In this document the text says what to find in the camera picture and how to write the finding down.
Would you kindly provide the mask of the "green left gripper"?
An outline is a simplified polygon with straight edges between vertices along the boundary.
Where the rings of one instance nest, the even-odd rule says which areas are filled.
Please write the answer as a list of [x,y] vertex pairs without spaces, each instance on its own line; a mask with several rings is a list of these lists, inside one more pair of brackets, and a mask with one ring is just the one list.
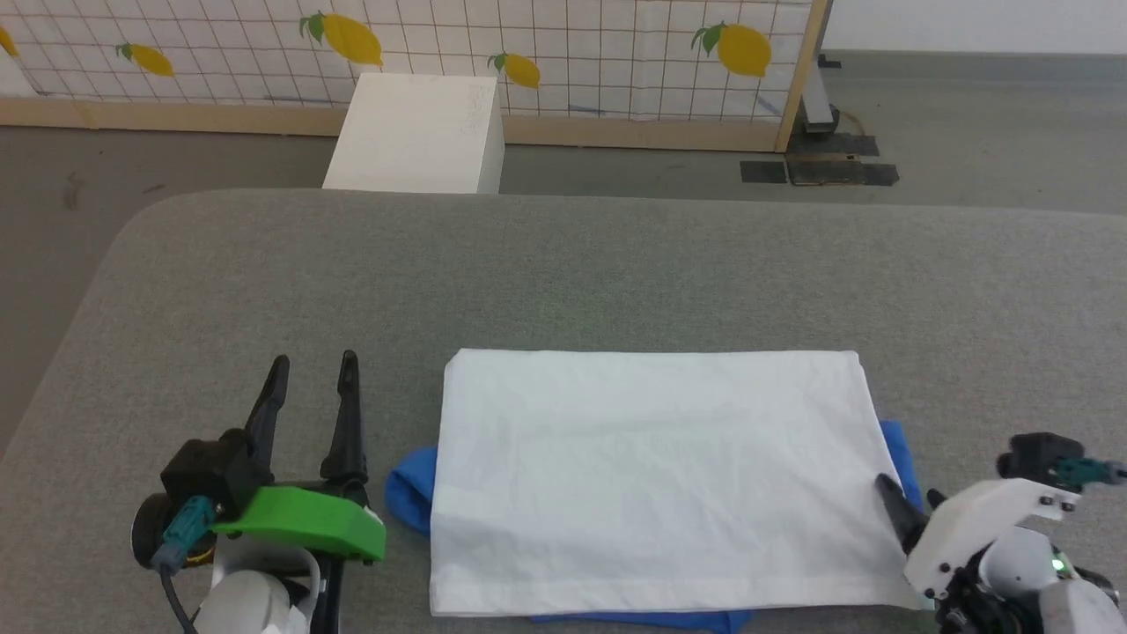
[[[290,359],[274,358],[245,425],[248,454],[270,472],[277,417],[287,396]],[[335,484],[369,482],[364,423],[361,412],[360,361],[354,350],[341,356],[332,440],[320,465],[320,477]],[[302,486],[261,486],[233,520],[213,523],[220,536],[250,536],[299,550],[321,551],[332,557],[378,562],[387,557],[387,526],[367,504]]]

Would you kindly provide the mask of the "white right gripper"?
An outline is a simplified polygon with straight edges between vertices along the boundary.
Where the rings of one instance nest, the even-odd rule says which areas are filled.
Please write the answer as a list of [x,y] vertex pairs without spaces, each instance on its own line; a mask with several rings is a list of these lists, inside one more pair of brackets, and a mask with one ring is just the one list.
[[929,489],[924,514],[889,474],[875,484],[906,556],[905,580],[937,607],[1083,605],[1082,575],[1046,534],[1022,528],[1031,515],[1063,520],[1083,486],[986,479],[950,498]]

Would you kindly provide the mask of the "white and blue t-shirt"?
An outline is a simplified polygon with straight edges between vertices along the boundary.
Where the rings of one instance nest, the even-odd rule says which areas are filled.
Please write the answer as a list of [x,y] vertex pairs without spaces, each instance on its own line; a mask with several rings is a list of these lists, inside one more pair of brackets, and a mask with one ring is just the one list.
[[854,350],[459,350],[384,504],[436,616],[736,634],[769,608],[929,602],[876,477],[920,506]]

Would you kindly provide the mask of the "grey fabric sofa cushion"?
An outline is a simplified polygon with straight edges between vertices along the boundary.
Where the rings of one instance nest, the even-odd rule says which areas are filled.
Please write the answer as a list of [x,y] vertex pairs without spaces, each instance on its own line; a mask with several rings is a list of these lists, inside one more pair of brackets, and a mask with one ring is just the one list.
[[177,631],[130,525],[292,361],[274,468],[314,477],[341,352],[372,492],[438,440],[462,348],[855,350],[926,486],[1013,434],[1127,462],[1127,217],[891,204],[204,191],[121,229],[0,459],[0,634]]

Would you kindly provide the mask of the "white rectangular box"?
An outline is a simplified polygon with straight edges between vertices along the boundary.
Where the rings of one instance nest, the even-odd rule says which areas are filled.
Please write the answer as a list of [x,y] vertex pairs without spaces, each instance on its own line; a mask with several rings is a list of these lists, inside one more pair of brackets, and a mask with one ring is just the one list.
[[496,195],[505,157],[494,77],[360,77],[322,187]]

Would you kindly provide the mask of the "long black floor mat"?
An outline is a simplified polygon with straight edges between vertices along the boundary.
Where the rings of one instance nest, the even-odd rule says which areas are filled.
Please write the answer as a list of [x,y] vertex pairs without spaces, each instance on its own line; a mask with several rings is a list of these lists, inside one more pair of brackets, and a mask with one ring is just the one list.
[[899,181],[896,166],[854,160],[788,160],[786,175],[795,186],[894,186]]

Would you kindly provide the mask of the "dark brown floor plate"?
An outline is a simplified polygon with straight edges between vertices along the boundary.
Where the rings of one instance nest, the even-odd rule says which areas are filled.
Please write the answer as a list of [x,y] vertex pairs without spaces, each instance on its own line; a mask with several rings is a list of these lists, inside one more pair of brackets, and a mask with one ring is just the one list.
[[880,157],[875,136],[866,134],[792,134],[786,155]]

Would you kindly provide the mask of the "grey metal screen foot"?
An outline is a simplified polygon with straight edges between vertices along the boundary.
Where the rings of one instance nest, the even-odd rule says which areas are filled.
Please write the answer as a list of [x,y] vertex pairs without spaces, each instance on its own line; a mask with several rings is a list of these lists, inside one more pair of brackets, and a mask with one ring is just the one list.
[[841,63],[829,61],[824,54],[814,59],[802,89],[799,127],[807,136],[828,136],[834,134],[840,124],[840,111],[829,101],[828,88],[822,79],[822,70],[837,70]]

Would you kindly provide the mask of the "lemon-print partition panel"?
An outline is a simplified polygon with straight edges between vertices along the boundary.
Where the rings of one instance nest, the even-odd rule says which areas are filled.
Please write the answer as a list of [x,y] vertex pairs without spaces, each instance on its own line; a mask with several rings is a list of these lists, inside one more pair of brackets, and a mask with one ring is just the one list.
[[[795,75],[784,120],[706,122],[629,120],[600,117],[524,116],[504,113],[512,144],[560,148],[631,148],[784,152],[799,120],[804,87],[833,0],[811,15],[809,60]],[[0,126],[54,126],[76,130],[181,131],[337,136],[349,102],[341,108],[223,105],[214,102],[112,102],[44,98],[33,92],[9,59],[0,59]]]

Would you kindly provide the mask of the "lemon print grid screen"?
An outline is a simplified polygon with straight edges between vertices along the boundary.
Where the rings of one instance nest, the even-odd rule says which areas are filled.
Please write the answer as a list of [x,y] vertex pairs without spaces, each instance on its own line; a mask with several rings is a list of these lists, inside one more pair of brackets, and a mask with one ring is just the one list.
[[494,77],[504,113],[784,120],[822,0],[0,0],[44,98],[341,108],[366,72]]

